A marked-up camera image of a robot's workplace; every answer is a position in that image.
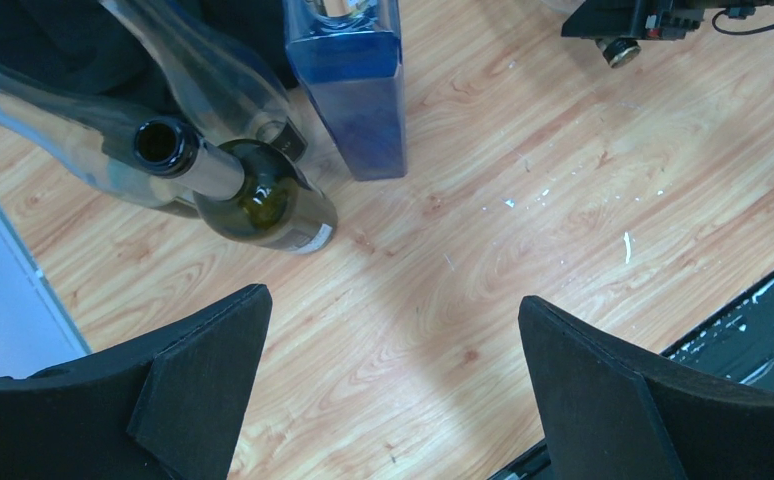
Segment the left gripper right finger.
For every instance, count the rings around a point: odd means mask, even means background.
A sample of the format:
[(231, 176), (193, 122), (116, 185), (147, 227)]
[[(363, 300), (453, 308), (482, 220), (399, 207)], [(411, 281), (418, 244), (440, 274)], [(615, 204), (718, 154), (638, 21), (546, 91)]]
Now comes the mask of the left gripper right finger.
[(774, 479), (774, 392), (680, 365), (529, 295), (519, 332), (558, 479)]

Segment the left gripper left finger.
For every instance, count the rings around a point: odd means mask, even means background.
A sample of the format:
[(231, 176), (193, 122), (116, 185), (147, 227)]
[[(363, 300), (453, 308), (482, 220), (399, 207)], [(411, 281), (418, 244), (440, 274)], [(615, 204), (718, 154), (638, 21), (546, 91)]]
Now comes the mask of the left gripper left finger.
[(0, 479), (223, 479), (273, 300), (246, 286), (29, 377), (0, 377)]

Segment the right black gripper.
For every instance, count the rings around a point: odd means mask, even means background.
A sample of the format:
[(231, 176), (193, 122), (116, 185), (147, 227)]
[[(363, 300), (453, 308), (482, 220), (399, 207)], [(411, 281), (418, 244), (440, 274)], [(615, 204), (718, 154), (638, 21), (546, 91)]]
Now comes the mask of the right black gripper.
[(561, 36), (674, 41), (697, 30), (704, 10), (687, 1), (587, 0), (563, 23)]

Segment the dark green wine bottle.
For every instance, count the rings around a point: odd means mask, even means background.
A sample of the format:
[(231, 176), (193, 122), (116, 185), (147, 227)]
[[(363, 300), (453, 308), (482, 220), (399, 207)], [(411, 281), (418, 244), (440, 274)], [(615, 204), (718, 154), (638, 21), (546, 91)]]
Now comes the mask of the dark green wine bottle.
[(266, 142), (214, 145), (180, 120), (155, 117), (137, 128), (133, 152), (149, 174), (188, 189), (200, 217), (226, 239), (305, 255), (338, 229), (335, 205)]

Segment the blue bottle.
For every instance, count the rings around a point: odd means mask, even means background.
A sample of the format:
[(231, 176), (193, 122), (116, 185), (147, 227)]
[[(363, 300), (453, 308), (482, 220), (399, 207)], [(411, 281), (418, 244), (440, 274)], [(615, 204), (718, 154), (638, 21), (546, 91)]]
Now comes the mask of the blue bottle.
[(398, 2), (286, 1), (283, 9), (288, 61), (352, 176), (405, 176)]

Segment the clear bottle black cap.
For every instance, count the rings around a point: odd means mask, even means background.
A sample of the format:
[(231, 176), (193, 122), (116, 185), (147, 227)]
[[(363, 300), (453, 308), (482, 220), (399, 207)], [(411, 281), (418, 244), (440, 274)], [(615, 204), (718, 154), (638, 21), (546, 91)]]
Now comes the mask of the clear bottle black cap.
[(631, 38), (599, 38), (595, 40), (595, 44), (612, 69), (627, 65), (641, 52), (639, 43)]

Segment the clear bottle with dark label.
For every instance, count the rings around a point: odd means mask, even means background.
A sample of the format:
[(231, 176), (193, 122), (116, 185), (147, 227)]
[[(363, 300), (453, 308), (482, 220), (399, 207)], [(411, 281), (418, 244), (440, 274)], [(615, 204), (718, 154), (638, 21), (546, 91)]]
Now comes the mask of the clear bottle with dark label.
[(252, 49), (206, 25), (177, 1), (100, 3), (160, 67), (183, 115), (216, 145), (255, 139), (293, 162), (308, 136), (275, 73)]

